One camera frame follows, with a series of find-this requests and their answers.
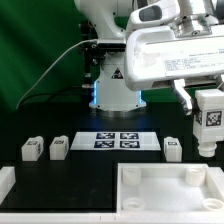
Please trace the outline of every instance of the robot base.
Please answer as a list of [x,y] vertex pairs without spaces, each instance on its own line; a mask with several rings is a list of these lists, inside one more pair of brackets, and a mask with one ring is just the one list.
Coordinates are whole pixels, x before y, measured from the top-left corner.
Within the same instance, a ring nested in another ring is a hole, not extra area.
[[137,108],[130,111],[104,111],[98,108],[90,108],[91,113],[102,116],[102,117],[109,117],[109,118],[129,118],[135,117],[140,114],[144,114],[146,111],[146,107]]

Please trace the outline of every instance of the label sticker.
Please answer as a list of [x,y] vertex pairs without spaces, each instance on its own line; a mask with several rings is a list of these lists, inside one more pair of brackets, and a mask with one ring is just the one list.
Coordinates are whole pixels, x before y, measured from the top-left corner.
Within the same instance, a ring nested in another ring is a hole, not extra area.
[[124,79],[119,68],[114,72],[112,79]]
[[202,111],[199,111],[196,114],[196,121],[201,125],[202,124]]
[[222,111],[214,111],[207,113],[206,126],[214,127],[221,126],[222,121]]
[[55,141],[54,144],[63,144],[64,141]]
[[36,145],[37,144],[37,141],[29,141],[28,143],[27,143],[27,145]]
[[96,139],[115,139],[115,133],[97,133]]
[[114,148],[114,141],[96,141],[94,148],[97,149]]
[[120,133],[120,139],[139,139],[138,133]]
[[177,145],[176,142],[168,142],[168,145]]
[[120,141],[120,148],[139,149],[139,141]]

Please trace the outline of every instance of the black cable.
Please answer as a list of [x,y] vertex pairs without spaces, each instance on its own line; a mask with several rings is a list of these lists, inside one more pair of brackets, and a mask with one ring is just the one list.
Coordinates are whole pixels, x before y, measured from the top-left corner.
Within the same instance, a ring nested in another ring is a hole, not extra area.
[[55,98],[56,96],[58,95],[61,95],[61,96],[68,96],[68,95],[80,95],[80,94],[61,94],[63,92],[66,92],[68,90],[71,90],[71,89],[78,89],[78,88],[82,88],[81,86],[70,86],[70,87],[66,87],[66,88],[63,88],[55,93],[39,93],[39,94],[34,94],[34,95],[30,95],[30,96],[27,96],[26,98],[24,98],[20,104],[18,105],[18,108],[21,107],[25,101],[31,99],[31,98],[34,98],[34,97],[38,97],[38,96],[50,96],[46,102],[50,102],[53,98]]
[[135,4],[135,0],[132,0],[132,11],[134,11],[134,4]]
[[52,95],[52,94],[50,94],[50,93],[39,93],[39,94],[34,94],[34,95],[27,96],[26,98],[24,98],[24,99],[20,102],[20,104],[18,105],[18,108],[20,108],[20,107],[23,105],[23,103],[24,103],[25,101],[27,101],[27,100],[29,100],[29,99],[31,99],[31,98],[38,97],[38,96],[51,96],[51,95]]
[[64,92],[67,92],[69,90],[72,90],[72,89],[82,89],[81,86],[69,86],[69,87],[65,87],[55,93],[53,93],[48,99],[46,102],[50,102],[52,99],[54,99],[57,95],[59,95],[60,93],[64,93]]

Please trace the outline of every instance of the cable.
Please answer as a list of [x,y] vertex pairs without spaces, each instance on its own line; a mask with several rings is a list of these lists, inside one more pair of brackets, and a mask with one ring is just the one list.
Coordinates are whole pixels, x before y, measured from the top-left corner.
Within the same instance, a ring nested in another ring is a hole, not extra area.
[[134,5],[135,5],[135,0],[132,0],[132,11],[134,11],[134,10],[135,10]]
[[63,89],[55,92],[55,93],[39,93],[39,94],[30,95],[30,96],[27,96],[26,98],[24,98],[20,102],[20,105],[19,105],[18,108],[20,108],[24,104],[25,101],[27,101],[27,100],[29,100],[31,98],[34,98],[34,97],[38,97],[38,96],[49,96],[49,98],[46,100],[46,102],[50,102],[56,96],[80,95],[80,94],[62,94],[63,92],[66,92],[68,90],[78,89],[78,88],[81,88],[81,86],[70,86],[70,87],[66,87],[66,88],[63,88]]
[[66,87],[64,89],[61,89],[55,93],[53,93],[48,99],[46,102],[50,102],[52,99],[54,99],[57,95],[60,95],[60,93],[63,93],[63,92],[67,92],[69,90],[72,90],[72,89],[82,89],[82,86],[69,86],[69,87]]
[[92,43],[96,42],[97,39],[93,40],[86,40],[86,41],[81,41],[80,43],[70,47],[68,50],[66,50],[45,72],[44,74],[37,80],[37,82],[20,98],[19,102],[17,103],[16,109],[20,107],[21,101],[40,83],[40,81],[52,70],[52,68],[66,55],[68,54],[71,50],[77,48],[78,46],[84,44],[84,43]]

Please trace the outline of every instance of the warning label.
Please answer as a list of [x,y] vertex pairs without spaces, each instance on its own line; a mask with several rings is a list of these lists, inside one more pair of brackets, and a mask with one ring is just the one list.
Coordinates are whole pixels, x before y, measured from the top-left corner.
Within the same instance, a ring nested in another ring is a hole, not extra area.
[[114,72],[112,79],[124,79],[119,68]]

